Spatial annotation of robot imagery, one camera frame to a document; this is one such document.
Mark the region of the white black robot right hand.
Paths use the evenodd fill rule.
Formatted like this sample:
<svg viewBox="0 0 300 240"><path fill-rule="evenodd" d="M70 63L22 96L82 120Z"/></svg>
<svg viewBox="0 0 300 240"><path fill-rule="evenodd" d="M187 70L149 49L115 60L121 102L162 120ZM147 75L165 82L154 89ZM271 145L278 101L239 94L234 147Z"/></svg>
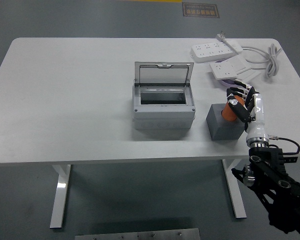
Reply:
<svg viewBox="0 0 300 240"><path fill-rule="evenodd" d="M269 135L265 130L265 114L262 95L255 88L239 80L226 90L227 105L244 123L248 147L266 147Z"/></svg>

